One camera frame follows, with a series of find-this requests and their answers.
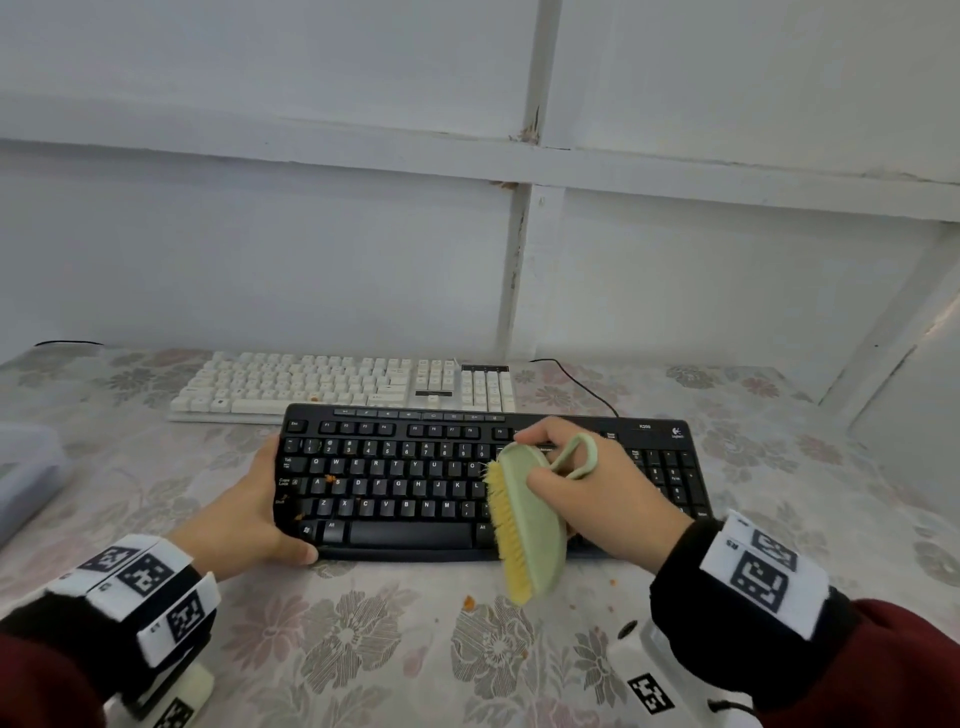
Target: yellow bristles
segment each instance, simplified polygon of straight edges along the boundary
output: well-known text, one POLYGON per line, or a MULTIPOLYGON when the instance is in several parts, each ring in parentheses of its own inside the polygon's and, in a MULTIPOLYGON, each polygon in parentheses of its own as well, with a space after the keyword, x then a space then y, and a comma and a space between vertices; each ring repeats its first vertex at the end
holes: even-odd
POLYGON ((510 505, 510 494, 503 476, 503 467, 492 462, 484 475, 487 483, 487 503, 493 521, 493 534, 500 551, 504 575, 507 578, 507 593, 515 604, 525 604, 533 596, 533 584, 527 571, 527 561, 523 555, 523 544, 516 531, 514 509, 510 505))

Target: brush handle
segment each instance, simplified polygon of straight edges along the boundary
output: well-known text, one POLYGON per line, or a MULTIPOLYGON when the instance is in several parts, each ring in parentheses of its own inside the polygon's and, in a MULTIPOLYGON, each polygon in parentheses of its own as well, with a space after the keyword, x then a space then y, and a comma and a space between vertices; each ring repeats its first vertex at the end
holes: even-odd
POLYGON ((570 480, 578 480, 584 475, 591 474, 593 469, 597 467, 597 444, 593 438, 587 435, 585 432, 578 432, 570 438, 569 442, 566 444, 566 447, 561 450, 560 454, 557 456, 557 459, 553 461, 553 465, 550 466, 550 470, 555 473, 557 470, 562 468, 564 463, 566 463, 566 461, 570 459, 570 456, 573 455, 574 450, 581 445, 587 449, 587 462, 570 473, 567 478, 570 480))

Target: table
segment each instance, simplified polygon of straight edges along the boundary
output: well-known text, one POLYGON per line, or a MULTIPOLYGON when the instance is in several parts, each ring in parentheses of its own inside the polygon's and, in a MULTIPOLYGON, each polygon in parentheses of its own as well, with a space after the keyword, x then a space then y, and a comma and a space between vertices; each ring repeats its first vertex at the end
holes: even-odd
MULTIPOLYGON (((50 425, 74 459, 64 492, 0 551, 0 604, 130 532, 164 533, 245 471, 273 428, 167 423, 208 358, 47 345, 0 367, 2 419, 50 425)), ((690 423, 710 499, 813 557, 852 597, 897 602, 960 637, 960 532, 777 371, 570 366, 622 415, 690 423)), ((522 411, 607 414, 551 362, 513 368, 522 411)), ((572 563, 519 609, 496 564, 321 563, 222 585, 202 662, 200 726, 643 725, 606 651, 650 577, 572 563)))

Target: space bar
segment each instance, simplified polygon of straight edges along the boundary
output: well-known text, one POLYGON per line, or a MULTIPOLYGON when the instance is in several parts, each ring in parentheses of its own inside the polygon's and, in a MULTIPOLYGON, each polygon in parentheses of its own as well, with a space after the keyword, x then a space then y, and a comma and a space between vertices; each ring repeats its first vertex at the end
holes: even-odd
POLYGON ((473 548, 470 523, 354 521, 351 546, 473 548))

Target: cable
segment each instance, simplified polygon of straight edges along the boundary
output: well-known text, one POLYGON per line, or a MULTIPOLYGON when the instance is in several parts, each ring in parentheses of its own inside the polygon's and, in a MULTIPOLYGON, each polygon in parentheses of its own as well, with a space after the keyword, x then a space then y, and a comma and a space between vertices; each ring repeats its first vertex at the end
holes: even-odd
POLYGON ((99 341, 78 341, 76 339, 51 339, 50 341, 41 341, 34 346, 42 347, 44 344, 96 344, 98 347, 103 346, 99 341))
POLYGON ((567 375, 567 376, 570 377, 570 381, 572 381, 574 384, 576 384, 576 385, 577 385, 578 387, 580 387, 581 389, 585 390, 588 394, 593 395, 594 397, 596 397, 597 399, 599 399, 600 401, 602 401, 604 404, 606 404, 606 405, 610 408, 610 411, 613 413, 613 415, 614 415, 615 417, 619 417, 619 416, 620 416, 620 413, 616 411, 616 409, 613 407, 612 404, 610 404, 608 401, 604 400, 600 395, 598 395, 596 392, 594 392, 593 390, 591 390, 591 389, 590 389, 589 387, 587 387, 585 384, 580 383, 580 382, 577 381, 573 376, 570 376, 570 372, 568 372, 566 369, 564 369, 564 365, 561 364, 559 361, 557 361, 556 359, 551 359, 550 357, 546 357, 546 358, 544 358, 544 359, 531 359, 531 360, 530 360, 530 363, 531 363, 531 364, 536 364, 538 361, 552 361, 554 364, 556 364, 558 367, 560 367, 560 371, 561 371, 561 372, 563 372, 565 375, 567 375))
POLYGON ((746 706, 743 703, 731 702, 730 700, 708 700, 707 707, 710 708, 714 713, 733 709, 737 711, 743 711, 744 713, 749 713, 751 716, 756 717, 756 712, 753 708, 746 706))

